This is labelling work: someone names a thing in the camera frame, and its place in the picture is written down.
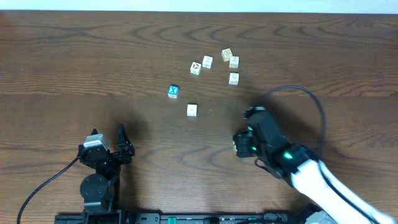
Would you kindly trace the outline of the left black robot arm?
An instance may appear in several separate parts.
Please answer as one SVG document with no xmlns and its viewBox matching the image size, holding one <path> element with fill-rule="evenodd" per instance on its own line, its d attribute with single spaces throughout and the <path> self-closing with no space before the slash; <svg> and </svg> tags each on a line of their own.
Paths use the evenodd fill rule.
<svg viewBox="0 0 398 224">
<path fill-rule="evenodd" d="M 134 217 L 119 207 L 121 166 L 130 164 L 135 155 L 123 125 L 119 126 L 116 145 L 119 151 L 111 152 L 103 135 L 94 129 L 78 146 L 79 161 L 95 170 L 80 185 L 84 223 L 134 222 Z"/>
</svg>

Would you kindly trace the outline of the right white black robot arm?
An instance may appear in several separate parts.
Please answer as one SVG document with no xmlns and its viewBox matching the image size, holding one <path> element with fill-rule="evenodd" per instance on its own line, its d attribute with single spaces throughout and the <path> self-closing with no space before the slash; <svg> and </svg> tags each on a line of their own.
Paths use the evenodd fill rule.
<svg viewBox="0 0 398 224">
<path fill-rule="evenodd" d="M 307 146 L 290 142 L 263 107 L 244 112 L 248 127 L 233 136 L 239 158 L 253 157 L 277 179 L 314 201 L 337 223 L 396 223 L 340 182 Z"/>
</svg>

